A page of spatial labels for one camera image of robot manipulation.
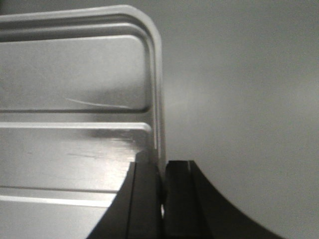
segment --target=scratch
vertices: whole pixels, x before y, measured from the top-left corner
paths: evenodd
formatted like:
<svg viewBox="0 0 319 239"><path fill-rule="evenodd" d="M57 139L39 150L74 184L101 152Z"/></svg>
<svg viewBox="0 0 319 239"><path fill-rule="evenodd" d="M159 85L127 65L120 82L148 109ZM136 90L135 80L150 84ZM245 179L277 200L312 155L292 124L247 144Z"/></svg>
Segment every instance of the scratch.
<svg viewBox="0 0 319 239"><path fill-rule="evenodd" d="M70 99L70 98L65 98L68 101L72 101L75 103L80 103L84 105L89 105L89 106L99 106L99 107L110 107L110 108L120 108L120 109L132 109L128 106L121 106L121 105L109 105L109 104L97 104L97 103L92 103L92 102L86 102L86 101L79 101L75 99Z"/></svg>
<svg viewBox="0 0 319 239"><path fill-rule="evenodd" d="M79 157L86 157L86 158L95 158L95 156L85 155L85 154L77 154L77 153L68 153L67 155L70 155L70 156L79 156Z"/></svg>

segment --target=gray wall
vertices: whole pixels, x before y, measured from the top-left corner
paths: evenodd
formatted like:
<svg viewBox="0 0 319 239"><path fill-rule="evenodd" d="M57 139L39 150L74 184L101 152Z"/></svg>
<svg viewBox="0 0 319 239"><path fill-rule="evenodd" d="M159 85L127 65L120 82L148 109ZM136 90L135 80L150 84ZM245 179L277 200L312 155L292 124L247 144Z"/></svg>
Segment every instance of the gray wall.
<svg viewBox="0 0 319 239"><path fill-rule="evenodd" d="M1 14L126 3L163 44L168 160L239 209L319 238L319 1L4 0Z"/></svg>

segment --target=metal surface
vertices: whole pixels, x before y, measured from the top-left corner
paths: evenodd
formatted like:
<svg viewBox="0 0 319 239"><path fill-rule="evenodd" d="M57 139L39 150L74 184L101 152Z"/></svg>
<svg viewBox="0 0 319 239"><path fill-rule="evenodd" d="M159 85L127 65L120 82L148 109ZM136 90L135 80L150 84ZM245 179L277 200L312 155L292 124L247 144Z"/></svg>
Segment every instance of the metal surface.
<svg viewBox="0 0 319 239"><path fill-rule="evenodd" d="M167 158L195 160L231 203L271 231L319 238L317 0L1 3L1 14L123 3L145 12L163 42Z"/></svg>
<svg viewBox="0 0 319 239"><path fill-rule="evenodd" d="M0 237L85 238L138 152L165 164L159 34L129 6L0 29Z"/></svg>

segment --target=curved black edge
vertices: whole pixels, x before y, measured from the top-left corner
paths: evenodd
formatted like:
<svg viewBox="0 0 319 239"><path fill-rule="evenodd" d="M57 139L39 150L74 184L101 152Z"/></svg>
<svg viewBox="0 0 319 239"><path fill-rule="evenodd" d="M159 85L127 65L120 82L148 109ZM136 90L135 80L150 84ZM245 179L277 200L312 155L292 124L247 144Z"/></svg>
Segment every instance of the curved black edge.
<svg viewBox="0 0 319 239"><path fill-rule="evenodd" d="M200 239L199 211L187 161L170 161L165 173L166 239Z"/></svg>
<svg viewBox="0 0 319 239"><path fill-rule="evenodd" d="M235 208L211 185L194 161L189 166L203 223L215 239L283 239Z"/></svg>
<svg viewBox="0 0 319 239"><path fill-rule="evenodd" d="M130 163L127 176L113 203L87 239L125 239L128 232L136 164Z"/></svg>
<svg viewBox="0 0 319 239"><path fill-rule="evenodd" d="M154 164L136 164L128 239L161 238L159 176Z"/></svg>

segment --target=aluminum pan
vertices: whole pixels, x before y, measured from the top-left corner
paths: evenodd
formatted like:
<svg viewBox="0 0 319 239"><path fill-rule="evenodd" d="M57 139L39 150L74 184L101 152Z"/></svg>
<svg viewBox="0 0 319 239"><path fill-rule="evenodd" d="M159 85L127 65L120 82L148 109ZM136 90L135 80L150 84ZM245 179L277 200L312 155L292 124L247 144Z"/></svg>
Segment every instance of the aluminum pan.
<svg viewBox="0 0 319 239"><path fill-rule="evenodd" d="M18 61L17 58L12 61L18 64L15 67L25 67L20 80L14 78L14 68L10 71L1 69L1 81L2 84L5 82L4 90L9 88L6 91L9 94L1 95L1 104L7 104L0 107L0 147L2 155L5 155L0 160L0 237L85 238L114 198L125 176L125 165L134 160L136 152L146 149L160 168L163 169L165 165L161 133L160 36L152 21L130 6L0 16L0 26L0 51L4 56L1 57L1 65L12 61L13 55L8 46L11 46L17 56L28 56L25 61ZM116 50L119 46L116 39L122 41L121 47L127 48L127 51L122 52L128 53L128 57L121 57L124 53L120 54ZM66 88L61 86L63 80L57 75L72 67L72 55L77 63L81 63L81 60L86 63L82 65L87 71L84 70L84 74L89 75L92 69L101 68L96 63L88 68L90 59L85 58L88 54L83 54L80 59L81 56L76 56L76 49L64 58L66 67L59 62L61 58L55 52L56 46L61 44L60 49L63 49L64 45L65 50L69 51L70 46L84 42L85 47L91 45L86 51L88 53L90 49L99 48L99 44L93 43L99 40L102 42L100 48L103 44L108 46L108 49L102 49L109 54L108 59L113 59L109 60L109 65L105 65L106 68L110 65L112 67L103 69L104 73L113 72L111 85L118 87L122 97L117 98L120 94L114 94L114 91L110 90L111 94L106 96L108 99L104 98L101 103L96 102L100 97L95 95L94 99L90 98L92 94L89 90L86 91L90 84L83 85L80 91L77 91L79 86L75 82L75 85L69 85L71 94L74 94L69 98L72 102L59 102L54 98L46 101L44 97L49 94L50 87L43 90L41 79L43 76L55 78L57 81L54 82L60 89L57 93L65 90ZM27 54L23 52L26 46L31 46ZM42 47L43 55L37 50L37 46ZM132 67L134 57L139 64ZM123 61L129 58L131 60L126 64L130 70L127 67L124 67L122 72L119 69L114 70L116 67L120 68ZM32 73L35 63L38 68ZM115 76L120 72L126 76L125 80L114 82ZM98 76L95 75L92 79L96 81ZM72 74L66 74L66 77L70 77L71 82L72 79L74 82L75 76ZM135 87L123 86L132 83L130 79L135 79ZM21 84L26 94L19 95L18 84ZM101 88L100 96L105 97L103 77L99 79L96 89L98 88ZM74 96L81 96L83 99L76 99ZM64 145L63 138L70 139L71 144ZM57 165L63 164L65 160L60 157L65 154L71 156L71 151L80 151L79 142L85 142L83 147L92 150L91 160L74 153L76 160L68 160L67 163L71 163L70 167L62 165L58 168ZM94 150L94 142L102 143L100 149ZM107 168L98 166L98 170L104 170L98 175L110 177L102 179L94 174L97 170L94 160L98 155L111 152L110 149L114 149L117 157L124 158L124 164L116 167L118 160L110 162L104 155L101 162L108 161L110 165ZM111 179L116 168L122 172L120 176L115 176L117 183ZM70 172L73 179L65 177ZM78 179L83 174L90 174L91 182L84 180L81 183Z"/></svg>

